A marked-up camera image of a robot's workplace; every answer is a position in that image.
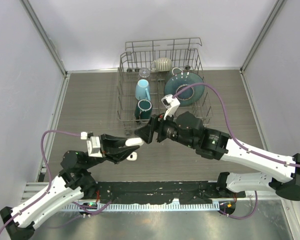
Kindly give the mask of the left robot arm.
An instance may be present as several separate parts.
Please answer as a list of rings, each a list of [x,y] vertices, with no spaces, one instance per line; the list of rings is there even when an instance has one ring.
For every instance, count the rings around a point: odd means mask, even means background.
[[[136,150],[144,144],[140,137],[95,136],[85,131],[76,133],[75,137],[86,141],[86,152],[68,150],[63,155],[62,170],[55,178],[49,178],[45,188],[16,207],[6,206],[0,210],[1,230],[6,230],[12,240],[30,239],[42,223],[67,204],[92,199],[98,185],[88,169],[105,161],[114,164],[135,161]]]

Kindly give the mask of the white square charging case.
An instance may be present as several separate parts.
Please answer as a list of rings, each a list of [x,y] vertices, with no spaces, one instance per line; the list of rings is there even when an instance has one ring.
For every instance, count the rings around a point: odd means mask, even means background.
[[[136,161],[138,159],[138,154],[136,152],[132,152],[127,158],[127,161]]]

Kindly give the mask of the white oval earbud case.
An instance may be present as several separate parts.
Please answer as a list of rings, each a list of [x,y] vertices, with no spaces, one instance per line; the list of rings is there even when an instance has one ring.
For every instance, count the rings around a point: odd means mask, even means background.
[[[125,141],[125,146],[133,147],[133,146],[142,146],[145,142],[140,137],[131,137]]]

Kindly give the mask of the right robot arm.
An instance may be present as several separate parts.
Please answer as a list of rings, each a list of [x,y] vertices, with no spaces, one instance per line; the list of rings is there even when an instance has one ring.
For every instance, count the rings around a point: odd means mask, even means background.
[[[300,153],[293,156],[272,153],[237,140],[228,133],[204,127],[190,112],[177,118],[153,115],[135,135],[150,144],[170,139],[191,148],[205,159],[232,162],[254,169],[254,173],[222,172],[216,193],[223,198],[242,191],[270,191],[281,198],[300,201]]]

